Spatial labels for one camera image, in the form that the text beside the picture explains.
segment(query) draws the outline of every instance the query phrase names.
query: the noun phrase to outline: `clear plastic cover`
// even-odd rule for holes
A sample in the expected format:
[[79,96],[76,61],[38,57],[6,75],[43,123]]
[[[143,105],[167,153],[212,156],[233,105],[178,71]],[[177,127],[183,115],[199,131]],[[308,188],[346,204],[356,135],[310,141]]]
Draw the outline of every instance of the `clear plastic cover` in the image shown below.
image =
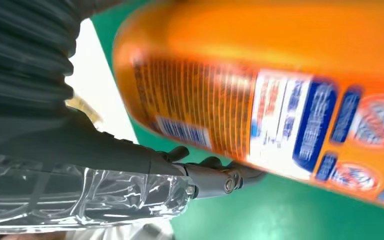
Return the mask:
[[186,210],[191,188],[187,176],[90,169],[0,155],[0,233],[67,231],[171,218]]

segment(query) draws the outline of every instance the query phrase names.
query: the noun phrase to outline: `green floor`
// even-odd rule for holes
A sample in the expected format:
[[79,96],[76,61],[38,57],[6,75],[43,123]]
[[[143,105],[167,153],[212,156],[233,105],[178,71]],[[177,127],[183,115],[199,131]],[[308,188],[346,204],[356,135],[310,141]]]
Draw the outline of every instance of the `green floor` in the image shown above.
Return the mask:
[[[120,23],[144,2],[137,0],[92,19],[110,66]],[[176,146],[135,123],[133,127],[142,145],[162,151]],[[189,162],[209,155],[194,148],[190,152]],[[384,209],[269,175],[229,196],[192,201],[172,225],[178,240],[380,240]]]

